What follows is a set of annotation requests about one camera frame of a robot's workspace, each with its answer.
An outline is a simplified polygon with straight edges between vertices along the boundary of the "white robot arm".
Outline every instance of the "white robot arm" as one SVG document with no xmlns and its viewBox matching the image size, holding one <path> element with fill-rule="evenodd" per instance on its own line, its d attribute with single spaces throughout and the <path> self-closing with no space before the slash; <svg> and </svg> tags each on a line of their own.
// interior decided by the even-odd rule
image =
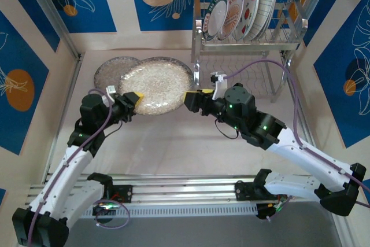
<svg viewBox="0 0 370 247">
<path fill-rule="evenodd" d="M 107 126 L 119 120 L 131 121 L 134 107 L 142 97 L 138 93 L 114 95 L 113 112 Z M 184 104 L 192 112 L 201 109 L 203 116 L 212 115 L 219 122 L 227 123 L 248 143 L 277 153 L 312 174 L 281 175 L 262 169 L 253 183 L 240 181 L 235 184 L 237 200 L 276 200 L 279 195 L 297 196 L 320 202 L 327 210 L 342 216 L 350 213 L 356 203 L 358 185 L 344 173 L 362 181 L 365 167 L 340 162 L 301 139 L 303 144 L 299 145 L 292 130 L 284 123 L 257 111 L 254 97 L 241 84 L 229 89 L 219 84 L 216 91 L 187 92 Z M 28 209 L 19 208 L 13 215 L 14 228 L 21 245 L 26 246 L 32 234 L 32 242 L 41 246 L 64 246 L 69 229 L 80 215 L 96 201 L 111 199 L 116 193 L 111 177 L 94 173 L 77 194 L 69 196 L 78 177 L 103 143 L 104 133 L 99 133 L 83 149 L 80 146 L 90 140 L 91 134 L 102 126 L 108 116 L 102 97 L 94 94 L 83 99 L 80 111 L 82 118 L 76 123 L 65 156 L 54 175 Z M 307 149 L 314 151 L 318 157 L 308 153 Z M 332 165 L 320 158 L 330 161 Z"/>
</svg>

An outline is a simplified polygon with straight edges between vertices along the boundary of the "white floor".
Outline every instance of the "white floor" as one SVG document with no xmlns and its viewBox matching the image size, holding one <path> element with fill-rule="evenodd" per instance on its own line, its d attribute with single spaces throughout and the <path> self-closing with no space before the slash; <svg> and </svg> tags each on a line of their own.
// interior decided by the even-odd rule
<svg viewBox="0 0 370 247">
<path fill-rule="evenodd" d="M 50 172 L 54 172 L 64 155 L 75 121 L 80 117 L 81 99 L 93 87 L 95 71 L 103 62 L 117 56 L 138 59 L 168 56 L 183 62 L 190 61 L 189 50 L 88 51 L 57 141 Z M 279 74 L 272 72 L 273 77 Z M 293 102 L 287 86 L 276 103 L 258 99 L 256 104 L 258 110 L 270 113 L 292 127 Z M 106 134 L 115 128 L 109 128 Z M 220 125 L 220 128 L 227 134 L 235 134 L 228 126 Z M 229 140 L 223 137 L 216 130 L 213 117 L 202 117 L 181 107 L 162 116 L 134 116 L 131 123 L 124 124 L 119 132 L 106 139 L 84 173 L 252 175 L 261 168 L 283 174 L 305 173 L 293 163 L 248 145 L 243 139 Z"/>
</svg>

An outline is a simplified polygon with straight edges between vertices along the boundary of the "purple cable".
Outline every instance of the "purple cable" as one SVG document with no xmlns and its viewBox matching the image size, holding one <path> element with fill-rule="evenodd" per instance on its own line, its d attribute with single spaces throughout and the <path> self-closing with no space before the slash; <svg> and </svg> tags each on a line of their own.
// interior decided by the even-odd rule
<svg viewBox="0 0 370 247">
<path fill-rule="evenodd" d="M 246 66 L 244 66 L 240 70 L 234 72 L 231 75 L 226 76 L 224 79 L 233 78 L 234 76 L 236 76 L 239 73 L 241 73 L 242 71 L 244 71 L 246 68 L 248 68 L 248 67 L 250 67 L 250 66 L 252 66 L 252 65 L 254 65 L 256 63 L 260 63 L 260 62 L 269 62 L 269 63 L 273 63 L 273 64 L 281 67 L 281 69 L 283 69 L 283 71 L 286 73 L 287 77 L 290 79 L 290 81 L 292 83 L 292 87 L 293 87 L 293 91 L 294 91 L 293 92 L 294 93 L 293 134 L 294 134 L 294 138 L 297 141 L 297 143 L 299 144 L 299 146 L 302 147 L 303 150 L 305 150 L 309 154 L 313 155 L 315 158 L 317 158 L 317 159 L 321 160 L 322 162 L 328 164 L 330 167 L 334 168 L 338 172 L 341 172 L 341 170 L 342 170 L 341 167 L 335 165 L 334 163 L 332 163 L 331 161 L 329 161 L 326 158 L 322 157 L 321 155 L 319 155 L 315 151 L 313 151 L 313 150 L 311 150 L 309 148 L 304 147 L 304 144 L 302 143 L 301 139 L 299 138 L 298 129 L 297 129 L 297 118 L 298 118 L 298 89 L 297 89 L 297 84 L 296 84 L 296 82 L 295 82 L 292 74 L 290 73 L 290 71 L 286 67 L 284 67 L 281 63 L 279 63 L 277 61 L 274 61 L 274 60 L 271 60 L 271 59 L 259 59 L 259 60 L 256 60 L 256 61 L 253 61 L 253 62 L 247 64 Z M 366 190 L 367 192 L 370 193 L 370 189 L 366 185 L 364 185 L 362 182 L 360 182 L 357 178 L 353 177 L 351 174 L 349 174 L 347 172 L 345 172 L 344 175 L 347 178 L 349 178 L 349 179 L 353 180 L 354 182 L 356 182 L 364 190 Z M 361 202 L 358 202 L 358 201 L 356 202 L 356 204 L 370 208 L 370 205 L 367 205 L 367 204 L 364 204 L 364 203 L 361 203 Z"/>
<path fill-rule="evenodd" d="M 107 228 L 109 230 L 118 230 L 119 228 L 123 228 L 123 227 L 125 227 L 128 224 L 128 222 L 130 221 L 130 211 L 127 209 L 127 207 L 124 204 L 122 204 L 120 202 L 117 202 L 115 200 L 101 199 L 99 201 L 94 202 L 94 205 L 99 204 L 100 202 L 112 202 L 112 203 L 114 203 L 116 205 L 119 205 L 119 206 L 121 206 L 122 208 L 124 208 L 127 211 L 127 215 L 128 216 L 127 216 L 126 222 L 123 223 L 122 225 L 116 226 L 116 227 L 109 227 L 109 226 L 106 226 L 106 225 L 104 225 L 104 224 L 102 224 L 102 223 L 100 223 L 98 221 L 98 215 L 99 215 L 99 213 L 97 213 L 95 215 L 95 221 L 96 221 L 98 227 Z"/>
<path fill-rule="evenodd" d="M 93 140 L 102 130 L 104 130 L 105 126 L 108 124 L 109 120 L 110 120 L 110 117 L 112 115 L 112 103 L 111 103 L 111 100 L 110 98 L 108 97 L 107 93 L 100 90 L 100 89 L 91 89 L 88 93 L 90 94 L 92 91 L 96 91 L 98 93 L 100 93 L 100 95 L 104 95 L 107 99 L 108 99 L 108 102 L 109 102 L 109 112 L 108 112 L 108 116 L 105 120 L 105 122 L 103 123 L 103 125 L 94 133 L 92 134 L 92 136 L 90 136 L 85 142 L 83 142 L 81 144 L 81 146 L 78 147 L 78 149 L 76 149 L 72 155 L 70 156 L 70 158 L 66 161 L 66 164 L 68 165 L 74 158 L 75 156 L 91 141 Z M 57 183 L 59 177 L 61 176 L 61 174 L 63 173 L 64 169 L 66 168 L 65 165 L 62 166 L 62 168 L 60 168 L 59 172 L 55 175 L 54 179 L 51 181 L 51 184 L 49 186 L 49 188 L 45 191 L 45 194 L 44 196 L 42 197 L 42 202 L 39 203 L 39 206 L 37 207 L 36 211 L 35 211 L 35 214 L 32 218 L 32 221 L 31 221 L 31 225 L 29 227 L 29 230 L 28 230 L 28 241 L 27 241 L 27 247 L 31 247 L 32 246 L 32 233 L 34 232 L 34 228 L 35 228 L 35 223 L 36 223 L 36 220 L 37 220 L 37 217 L 38 215 L 40 214 L 40 211 L 41 211 L 41 208 L 42 206 L 44 205 L 44 203 L 46 202 L 46 199 L 48 198 L 50 192 L 52 191 L 54 185 Z"/>
</svg>

